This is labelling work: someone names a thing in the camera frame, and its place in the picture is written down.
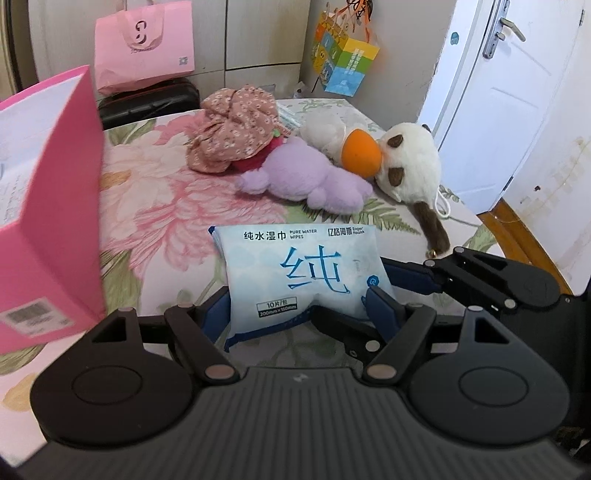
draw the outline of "wet wipes package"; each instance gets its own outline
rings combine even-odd
[[[226,348],[307,320],[320,305],[366,320],[365,294],[393,295],[368,225],[233,225],[210,229],[226,261],[232,307]]]

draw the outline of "brown plush ear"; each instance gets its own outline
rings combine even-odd
[[[392,187],[397,187],[402,183],[404,178],[404,169],[402,167],[391,168],[388,170],[388,180]]]
[[[388,146],[392,148],[398,148],[400,145],[402,145],[403,140],[404,137],[402,135],[396,135],[396,137],[392,137],[390,140],[388,140]]]
[[[429,248],[435,250],[437,255],[447,252],[450,248],[449,237],[435,210],[426,202],[413,203],[408,208],[427,237]]]

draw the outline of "colorful gift bag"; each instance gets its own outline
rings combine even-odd
[[[95,80],[103,95],[149,87],[195,68],[191,2],[154,4],[99,18]]]
[[[351,15],[341,17],[342,24],[338,24],[339,15],[345,10],[329,13],[327,4],[326,11],[320,14],[314,35],[312,65],[325,91],[353,96],[378,54],[379,47],[369,42],[371,35],[367,27],[367,15],[367,41],[350,37]]]

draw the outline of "door hinge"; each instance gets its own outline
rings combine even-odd
[[[502,192],[504,192],[508,187],[509,184],[513,181],[513,175],[511,176],[511,178],[509,179],[509,181],[506,183],[506,185],[503,187],[503,189],[501,190]]]

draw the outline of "purple plush toy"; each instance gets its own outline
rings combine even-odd
[[[299,137],[289,137],[273,150],[261,168],[244,172],[238,188],[253,195],[269,190],[296,202],[306,199],[311,209],[340,215],[359,213],[374,191],[367,181],[335,167]]]

